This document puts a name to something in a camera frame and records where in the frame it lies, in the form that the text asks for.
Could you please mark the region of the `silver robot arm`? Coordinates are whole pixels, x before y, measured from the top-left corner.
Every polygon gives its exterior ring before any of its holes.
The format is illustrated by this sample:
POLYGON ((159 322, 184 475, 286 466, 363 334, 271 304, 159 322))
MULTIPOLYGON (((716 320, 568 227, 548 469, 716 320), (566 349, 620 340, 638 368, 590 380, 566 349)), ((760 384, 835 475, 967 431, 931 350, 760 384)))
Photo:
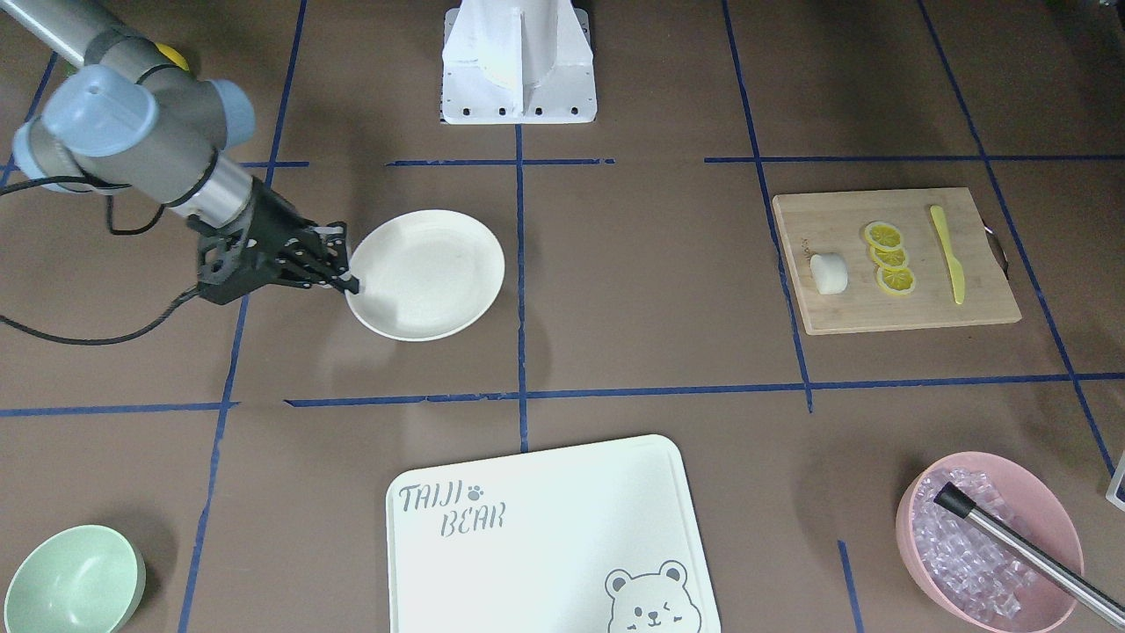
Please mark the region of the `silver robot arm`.
POLYGON ((14 136, 18 168, 60 191, 134 188, 197 233, 197 292, 232 302, 266 284, 358 293, 342 221, 304 219, 230 148, 256 132, 249 97, 201 80, 96 1, 4 1, 72 76, 14 136))

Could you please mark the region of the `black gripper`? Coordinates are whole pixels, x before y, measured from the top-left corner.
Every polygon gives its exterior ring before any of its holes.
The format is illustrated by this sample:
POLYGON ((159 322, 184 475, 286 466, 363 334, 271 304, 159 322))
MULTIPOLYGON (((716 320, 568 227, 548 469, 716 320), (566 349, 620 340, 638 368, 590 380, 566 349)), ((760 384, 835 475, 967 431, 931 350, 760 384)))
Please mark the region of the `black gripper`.
POLYGON ((307 220, 260 180, 252 181, 245 208, 225 227, 209 227, 197 214, 186 227, 200 234, 195 289, 206 301, 233 302, 269 284, 361 291, 345 263, 345 221, 307 220))

